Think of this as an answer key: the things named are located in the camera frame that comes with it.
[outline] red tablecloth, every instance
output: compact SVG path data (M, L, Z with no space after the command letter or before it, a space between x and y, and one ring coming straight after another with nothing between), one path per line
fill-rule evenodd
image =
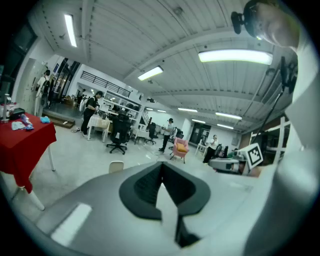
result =
M16 184L30 193L29 176L46 148L57 139L52 122L41 123L37 116L28 113L26 116L33 124L33 130L12 130L12 121L0 123L0 171L14 175Z

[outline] white ceiling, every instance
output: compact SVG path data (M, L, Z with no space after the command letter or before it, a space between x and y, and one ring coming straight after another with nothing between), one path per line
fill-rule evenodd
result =
M276 75L281 56L287 62L295 58L290 49L259 41L245 31L234 33L231 12L242 12L246 2L43 0L32 15L55 53L105 72L172 109L197 109L190 115L194 119L245 132L261 123L281 89ZM77 48L70 44L64 14L73 15ZM227 48L270 52L273 61L267 66L199 60L201 51ZM152 77L152 84L138 80L158 65L164 72ZM269 68L275 72L266 75ZM286 92L274 113L281 113L290 102ZM218 117L216 111L243 119Z

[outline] ceiling light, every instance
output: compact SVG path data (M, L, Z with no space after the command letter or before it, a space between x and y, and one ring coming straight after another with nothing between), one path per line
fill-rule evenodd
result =
M66 30L68 31L70 43L72 46L77 47L75 31L74 31L74 22L71 15L65 14L64 15Z
M231 127L231 126L227 126L227 125L223 125L223 124L217 124L217 126L224 127L224 128L228 128L228 129L231 129L231 130L234 129L234 128Z
M199 58L201 62L243 61L270 65L273 55L259 50L224 49L199 52Z
M190 112L198 112L198 111L195 110L195 109L188 109L188 108L181 108L181 107L178 107L178 110L181 110L181 111L190 111Z
M192 119L192 121L197 122L197 123L201 123L201 124L205 124L205 121L200 121L200 120L196 120L196 119Z
M233 115L233 114L225 114L225 113L219 113L219 112L215 112L215 114L217 116L222 116L222 117L226 117L226 118L234 118L234 119L238 119L238 120L242 119L241 116L237 116L237 115Z
M164 70L160 67L160 66L157 66L155 67L154 69L151 69L150 71L138 76L138 78L143 81L147 78L150 78L152 76L155 76L155 75L158 75L160 73L162 73Z

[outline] pink armchair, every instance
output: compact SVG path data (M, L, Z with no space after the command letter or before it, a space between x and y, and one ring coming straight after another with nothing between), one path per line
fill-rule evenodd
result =
M177 143L183 144L184 147L185 147L185 149L186 149L186 152L180 152L180 151L178 151ZM186 156L186 154L187 154L188 152L189 152L188 141L176 137L176 138L174 139L174 145L173 145L173 150L172 150L173 156L170 158L170 160L171 160L174 156L178 156L178 157L183 158L183 163L185 164L185 163L186 163L186 162L185 162L185 156Z

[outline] black pants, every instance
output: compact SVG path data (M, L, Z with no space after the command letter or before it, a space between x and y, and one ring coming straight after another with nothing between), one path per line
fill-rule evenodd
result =
M170 138L170 135L164 135L162 149L164 150L167 146L167 142Z
M84 135L87 135L88 123L91 117L92 114L83 113L83 123L81 125L81 132L83 132Z
M204 157L203 163L208 163L209 160L214 156L215 150L212 149L211 147L208 147L208 150L206 151L206 155Z

